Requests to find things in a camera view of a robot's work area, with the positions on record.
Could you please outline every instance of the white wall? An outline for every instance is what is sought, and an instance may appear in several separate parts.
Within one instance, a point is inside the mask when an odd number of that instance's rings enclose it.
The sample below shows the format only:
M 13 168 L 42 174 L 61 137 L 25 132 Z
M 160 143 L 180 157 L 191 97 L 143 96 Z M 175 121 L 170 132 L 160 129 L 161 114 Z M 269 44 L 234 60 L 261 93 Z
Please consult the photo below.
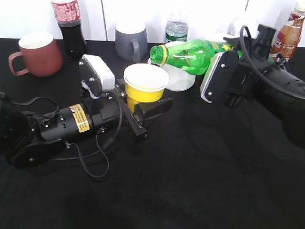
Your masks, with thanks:
M 124 19 L 142 20 L 149 42 L 164 42 L 172 0 L 103 0 L 108 38 L 114 41 L 115 24 Z M 189 39 L 227 32 L 230 21 L 243 11 L 246 0 L 188 0 Z
M 78 0 L 82 31 L 87 40 L 105 40 L 101 0 Z M 5 0 L 0 7 L 0 37 L 20 38 L 32 31 L 48 31 L 62 39 L 50 0 Z
M 78 0 L 85 39 L 105 41 L 101 0 Z M 227 32 L 229 23 L 243 11 L 247 0 L 188 0 L 189 39 Z M 259 23 L 280 29 L 296 0 L 250 0 L 248 10 Z M 108 38 L 115 24 L 126 18 L 142 20 L 149 42 L 163 42 L 171 0 L 103 0 Z M 5 0 L 0 7 L 0 38 L 20 38 L 30 31 L 49 31 L 61 39 L 50 0 Z M 305 36 L 300 47 L 305 47 Z

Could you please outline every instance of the red mug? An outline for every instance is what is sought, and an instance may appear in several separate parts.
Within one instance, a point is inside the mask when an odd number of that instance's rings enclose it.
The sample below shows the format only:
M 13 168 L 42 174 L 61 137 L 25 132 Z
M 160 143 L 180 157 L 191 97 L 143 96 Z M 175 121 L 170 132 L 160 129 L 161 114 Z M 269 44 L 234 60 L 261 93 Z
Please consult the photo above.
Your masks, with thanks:
M 20 52 L 9 56 L 10 70 L 16 76 L 26 73 L 38 77 L 50 76 L 63 66 L 61 51 L 50 33 L 29 33 L 20 39 L 19 47 Z M 16 72 L 13 60 L 18 56 L 23 56 L 26 68 Z

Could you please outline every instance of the bottle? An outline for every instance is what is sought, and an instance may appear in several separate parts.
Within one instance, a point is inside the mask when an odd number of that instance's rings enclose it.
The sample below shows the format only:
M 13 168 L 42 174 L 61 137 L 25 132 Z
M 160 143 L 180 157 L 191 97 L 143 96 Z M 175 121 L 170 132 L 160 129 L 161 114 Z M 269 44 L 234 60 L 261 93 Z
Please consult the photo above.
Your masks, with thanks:
M 165 28 L 165 43 L 187 41 L 189 27 L 186 22 L 186 14 L 183 10 L 183 5 L 184 1 L 173 0 L 173 8 Z
M 301 40 L 303 22 L 305 19 L 305 0 L 298 0 L 287 23 L 281 28 L 271 48 L 269 58 L 275 60 L 281 53 L 289 61 Z
M 51 0 L 58 26 L 61 30 L 65 52 L 74 60 L 87 53 L 86 41 L 81 31 L 81 14 L 77 0 Z
M 206 72 L 216 52 L 225 52 L 233 47 L 222 42 L 191 40 L 173 47 L 153 46 L 150 52 L 152 63 L 170 64 L 192 75 Z

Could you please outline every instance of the mug handle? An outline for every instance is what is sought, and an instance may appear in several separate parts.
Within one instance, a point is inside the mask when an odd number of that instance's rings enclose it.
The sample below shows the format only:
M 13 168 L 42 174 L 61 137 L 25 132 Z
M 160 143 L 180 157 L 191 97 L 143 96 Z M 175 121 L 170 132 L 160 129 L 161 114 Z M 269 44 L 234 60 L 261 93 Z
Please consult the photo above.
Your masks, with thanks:
M 9 56 L 10 71 L 11 71 L 15 76 L 21 76 L 21 75 L 24 75 L 24 74 L 26 74 L 26 73 L 29 72 L 29 70 L 27 70 L 26 68 L 23 69 L 23 70 L 21 70 L 21 71 L 19 71 L 19 72 L 16 72 L 16 71 L 14 70 L 13 61 L 14 61 L 14 59 L 15 59 L 16 57 L 18 57 L 18 56 L 23 56 L 22 52 L 15 52 L 15 53 L 13 53 L 13 54 L 11 54 L 11 55 Z
M 134 56 L 132 58 L 133 62 L 140 63 L 141 62 L 141 52 L 140 52 L 140 44 L 137 40 L 132 40 Z

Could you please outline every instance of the cola bottle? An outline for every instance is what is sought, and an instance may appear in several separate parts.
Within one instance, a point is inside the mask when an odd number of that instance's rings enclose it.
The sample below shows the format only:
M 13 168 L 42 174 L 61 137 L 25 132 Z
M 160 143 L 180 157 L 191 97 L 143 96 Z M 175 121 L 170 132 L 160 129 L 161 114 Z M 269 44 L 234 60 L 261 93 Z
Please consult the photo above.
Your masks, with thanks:
M 74 60 L 87 53 L 87 44 L 81 31 L 81 14 L 77 0 L 51 0 L 61 30 L 65 52 Z

